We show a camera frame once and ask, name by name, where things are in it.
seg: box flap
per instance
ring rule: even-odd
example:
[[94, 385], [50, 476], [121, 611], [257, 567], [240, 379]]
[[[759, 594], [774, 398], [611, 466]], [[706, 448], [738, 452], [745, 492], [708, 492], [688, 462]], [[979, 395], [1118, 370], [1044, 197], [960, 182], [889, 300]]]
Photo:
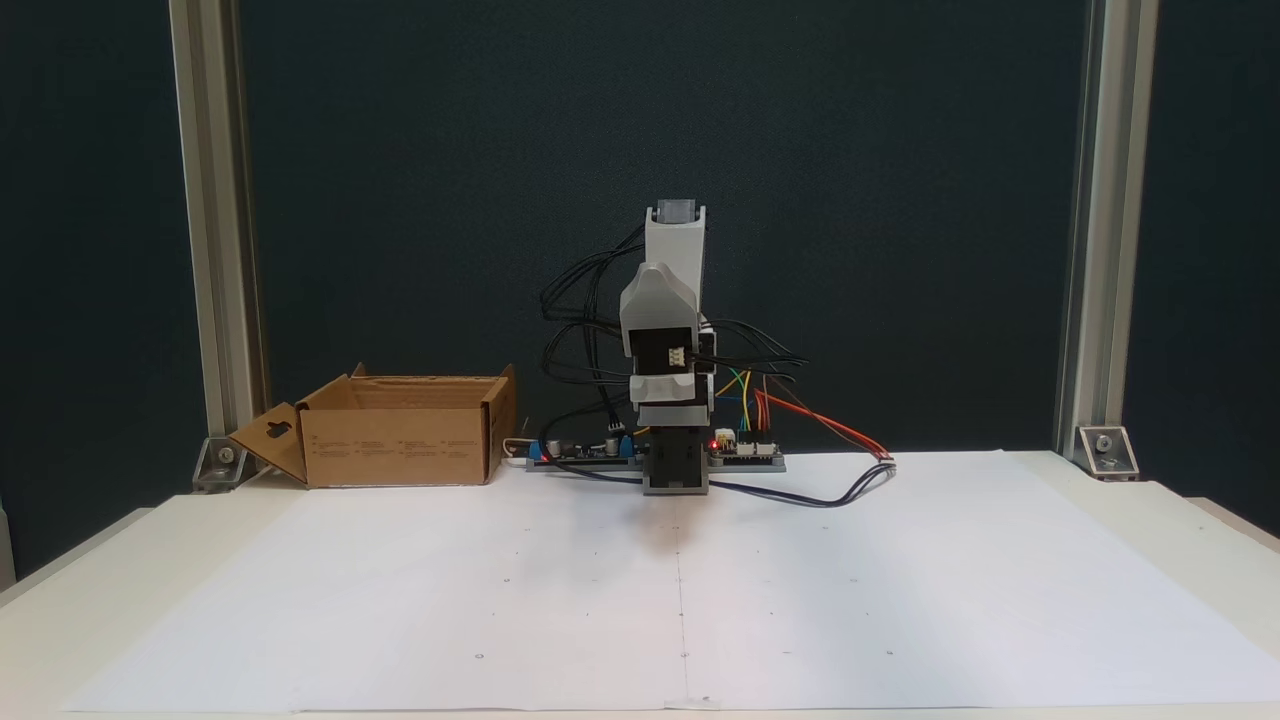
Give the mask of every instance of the box flap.
[[305, 484], [307, 470], [302, 460], [297, 423], [298, 416], [293, 406], [282, 402], [232, 433], [230, 438], [262, 461]]
[[[515, 365], [507, 365], [507, 368], [502, 372], [502, 375], [499, 377], [507, 378], [507, 387], [511, 388], [509, 389], [511, 396], [515, 397], [516, 396]], [[503, 392], [503, 383], [493, 383], [493, 387], [489, 388], [489, 392], [484, 396], [484, 400], [481, 402], [493, 402], [498, 397], [498, 393], [500, 392]]]
[[356, 392], [351, 388], [351, 378], [338, 375], [329, 384], [312, 392], [298, 401], [298, 411], [302, 410], [358, 410]]

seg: cardboard box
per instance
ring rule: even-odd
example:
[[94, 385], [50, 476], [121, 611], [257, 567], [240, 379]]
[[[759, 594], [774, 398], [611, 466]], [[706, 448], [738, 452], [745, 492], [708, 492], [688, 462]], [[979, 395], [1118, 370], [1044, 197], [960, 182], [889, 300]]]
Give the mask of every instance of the cardboard box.
[[516, 374], [369, 375], [361, 364], [230, 437], [307, 487], [481, 486], [516, 428]]

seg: white table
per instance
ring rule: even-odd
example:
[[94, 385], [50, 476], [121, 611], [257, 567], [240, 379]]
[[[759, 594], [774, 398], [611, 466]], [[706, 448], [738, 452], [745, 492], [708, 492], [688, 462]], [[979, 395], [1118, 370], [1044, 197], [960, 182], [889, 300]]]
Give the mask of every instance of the white table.
[[[1280, 657], [1280, 553], [1156, 483], [1098, 483], [1052, 452], [1012, 454], [1036, 475], [1142, 552], [1152, 564]], [[0, 717], [79, 717], [58, 707], [232, 553], [303, 495], [292, 480], [259, 478], [221, 496], [179, 496], [0, 606]], [[707, 714], [604, 714], [682, 720]], [[1276, 719], [1280, 703], [1037, 710], [841, 710], [719, 712], [714, 717], [852, 719]], [[246, 720], [250, 715], [99, 715], [106, 719]], [[334, 714], [326, 720], [489, 720], [522, 712]], [[543, 712], [581, 720], [585, 714]]]

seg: red wire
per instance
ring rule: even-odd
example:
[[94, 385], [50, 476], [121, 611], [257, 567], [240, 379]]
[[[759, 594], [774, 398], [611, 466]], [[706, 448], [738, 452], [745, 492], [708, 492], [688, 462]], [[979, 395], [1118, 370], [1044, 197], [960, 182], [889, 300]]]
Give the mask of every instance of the red wire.
[[872, 438], [864, 436], [863, 433], [860, 433], [860, 432], [858, 432], [858, 430], [855, 430], [855, 429], [852, 429], [852, 428], [850, 428], [847, 425], [842, 425], [842, 424], [837, 423], [836, 420], [832, 420], [831, 418], [827, 418], [826, 415], [819, 415], [819, 414], [817, 414], [817, 413], [814, 413], [812, 410], [805, 410], [804, 407], [800, 407], [799, 405], [792, 405], [792, 404], [787, 402], [786, 400], [782, 400], [782, 398], [778, 398], [778, 397], [773, 397], [772, 395], [768, 395], [768, 393], [762, 392], [759, 389], [755, 391], [755, 396], [756, 396], [755, 397], [755, 404], [756, 405], [760, 405], [762, 402], [765, 402], [765, 401], [777, 402], [778, 405], [781, 405], [782, 407], [786, 407], [787, 410], [791, 410], [792, 413], [799, 413], [800, 415], [809, 415], [810, 418], [818, 420], [819, 423], [827, 425], [828, 428], [837, 429], [837, 430], [844, 430], [845, 433], [847, 433], [849, 436], [851, 436], [852, 438], [855, 438], [858, 442], [860, 442], [861, 445], [867, 446], [867, 448], [870, 450], [872, 454], [876, 455], [877, 457], [890, 457], [890, 452], [888, 452], [888, 450], [884, 448], [883, 445], [873, 441]]

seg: black wire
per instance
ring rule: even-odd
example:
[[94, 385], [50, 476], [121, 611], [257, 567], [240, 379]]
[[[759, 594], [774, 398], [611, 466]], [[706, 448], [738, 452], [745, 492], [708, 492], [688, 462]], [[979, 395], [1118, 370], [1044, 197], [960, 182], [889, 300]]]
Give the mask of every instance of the black wire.
[[758, 328], [758, 327], [755, 327], [755, 325], [753, 325], [750, 323], [744, 323], [742, 320], [735, 320], [732, 318], [719, 318], [719, 319], [716, 319], [716, 320], [708, 320], [707, 324], [710, 325], [710, 327], [713, 327], [713, 328], [723, 327], [723, 325], [735, 325], [737, 328], [741, 328], [741, 329], [744, 329], [744, 331], [754, 334], [755, 337], [760, 338], [762, 341], [764, 341], [764, 343], [768, 345], [774, 352], [781, 352], [781, 354], [785, 354], [785, 355], [790, 355], [791, 354], [791, 350], [788, 350], [787, 346], [782, 345], [781, 342], [778, 342], [777, 340], [774, 340], [773, 336], [771, 336], [769, 333], [762, 331], [760, 328]]
[[788, 380], [788, 382], [795, 382], [796, 380], [794, 377], [788, 375], [787, 373], [780, 372], [777, 368], [772, 368], [771, 366], [769, 369], [765, 370], [764, 368], [759, 368], [756, 365], [739, 363], [733, 357], [717, 357], [714, 355], [700, 355], [698, 352], [692, 354], [692, 357], [694, 357], [694, 360], [701, 360], [704, 363], [713, 363], [716, 365], [722, 365], [724, 368], [733, 368], [735, 370], [751, 370], [753, 373], [764, 373], [767, 375], [773, 375], [774, 378], [780, 378], [780, 379]]
[[791, 505], [801, 505], [804, 507], [844, 507], [852, 501], [861, 497], [867, 488], [870, 487], [876, 478], [892, 474], [897, 469], [893, 462], [877, 462], [872, 465], [865, 473], [863, 473], [854, 484], [845, 491], [845, 495], [837, 497], [836, 500], [820, 500], [817, 497], [809, 497], [804, 495], [796, 495], [794, 492], [786, 492], [773, 488], [762, 488], [758, 486], [744, 486], [741, 483], [730, 483], [724, 480], [710, 480], [712, 487], [731, 489], [742, 492], [746, 495], [753, 495], [755, 497], [763, 497], [765, 500], [777, 500], [780, 502], [788, 502]]
[[[607, 370], [602, 370], [600, 365], [600, 342], [599, 333], [602, 332], [602, 318], [599, 316], [599, 297], [600, 297], [600, 282], [604, 278], [605, 272], [609, 265], [625, 255], [637, 252], [644, 249], [643, 245], [635, 245], [635, 241], [644, 236], [644, 223], [636, 225], [613, 250], [607, 250], [603, 252], [594, 252], [582, 260], [579, 260], [571, 265], [567, 270], [561, 273], [556, 279], [553, 279], [543, 291], [539, 293], [539, 300], [541, 304], [541, 314], [547, 320], [568, 320], [571, 327], [581, 327], [582, 331], [582, 350], [586, 355], [586, 365], [575, 366], [564, 363], [559, 363], [553, 359], [556, 348], [559, 346], [559, 341], [563, 337], [563, 328], [561, 333], [557, 333], [556, 338], [548, 343], [543, 352], [543, 373], [556, 380], [571, 383], [571, 384], [588, 384], [596, 386], [600, 395], [600, 402], [604, 405], [604, 411], [609, 418], [609, 427], [618, 428], [622, 425], [616, 410], [616, 402], [609, 402], [609, 396], [605, 386], [618, 386], [625, 384], [625, 382], [607, 380], [604, 374], [614, 374]], [[586, 286], [586, 295], [582, 301], [582, 307], [579, 315], [571, 315], [575, 313], [573, 309], [558, 306], [557, 304], [564, 297], [564, 295], [572, 288], [580, 279], [590, 274], [590, 279]], [[609, 323], [614, 328], [618, 327], [616, 323]], [[579, 369], [590, 373], [590, 379], [572, 378], [568, 375], [562, 375], [550, 370], [552, 366]]]

